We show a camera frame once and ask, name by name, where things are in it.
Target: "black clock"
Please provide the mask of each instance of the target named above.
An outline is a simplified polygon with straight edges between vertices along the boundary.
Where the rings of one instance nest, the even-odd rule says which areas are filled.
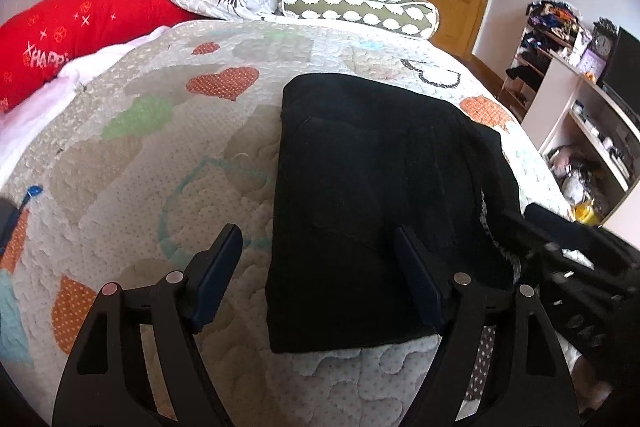
[[[593,39],[587,49],[606,62],[609,60],[617,38],[618,29],[613,23],[607,19],[600,19],[594,24]]]

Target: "black tv screen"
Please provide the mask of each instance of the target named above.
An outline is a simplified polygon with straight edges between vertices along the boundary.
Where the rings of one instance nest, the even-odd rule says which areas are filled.
[[[622,28],[601,82],[640,114],[640,41]]]

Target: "clock face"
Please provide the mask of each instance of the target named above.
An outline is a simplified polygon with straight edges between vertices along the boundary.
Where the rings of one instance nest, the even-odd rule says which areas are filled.
[[[609,57],[611,52],[611,41],[606,38],[604,35],[598,35],[596,37],[595,45],[593,50],[600,55],[600,57],[606,58]]]

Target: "wooden floor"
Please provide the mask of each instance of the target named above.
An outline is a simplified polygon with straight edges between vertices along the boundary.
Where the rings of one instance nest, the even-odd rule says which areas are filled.
[[[498,93],[502,89],[502,79],[500,76],[495,74],[492,70],[489,69],[484,63],[482,63],[477,58],[473,60],[467,60],[462,57],[454,58],[459,61],[465,68],[471,71],[471,74],[476,77],[482,85],[489,90],[489,92],[494,95],[496,98],[498,97]]]

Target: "patterned quilt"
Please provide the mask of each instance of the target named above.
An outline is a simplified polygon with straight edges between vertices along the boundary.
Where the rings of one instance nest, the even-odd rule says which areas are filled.
[[[157,282],[225,223],[244,251],[212,325],[196,340],[238,427],[396,425],[438,346],[307,355],[269,349],[270,263],[282,88],[301,73],[352,73],[447,100],[502,137],[524,207],[568,205],[522,128],[458,61],[425,41],[358,25],[193,22],[126,55],[40,134],[5,195],[42,195],[0,261],[0,360],[50,420],[96,292]],[[143,331],[162,413],[171,406]]]

